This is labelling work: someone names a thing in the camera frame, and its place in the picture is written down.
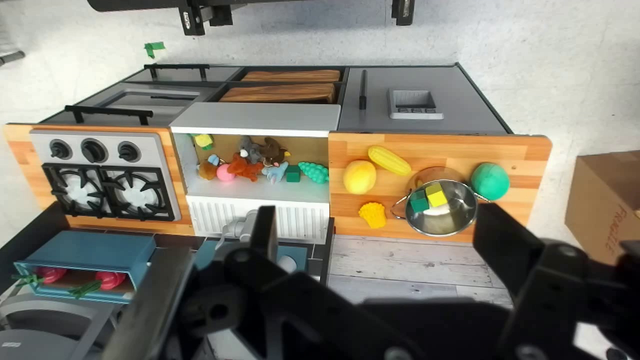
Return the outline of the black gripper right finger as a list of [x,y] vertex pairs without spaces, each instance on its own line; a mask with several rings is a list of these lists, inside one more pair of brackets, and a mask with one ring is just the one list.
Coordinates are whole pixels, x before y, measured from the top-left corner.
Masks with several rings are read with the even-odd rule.
[[478,209],[473,244],[512,298],[545,251],[545,242],[499,204]]

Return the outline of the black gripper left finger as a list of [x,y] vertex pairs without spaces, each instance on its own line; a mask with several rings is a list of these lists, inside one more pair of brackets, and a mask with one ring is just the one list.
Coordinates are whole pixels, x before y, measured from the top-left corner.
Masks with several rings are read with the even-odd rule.
[[251,248],[272,261],[276,257],[276,209],[260,207],[251,235]]

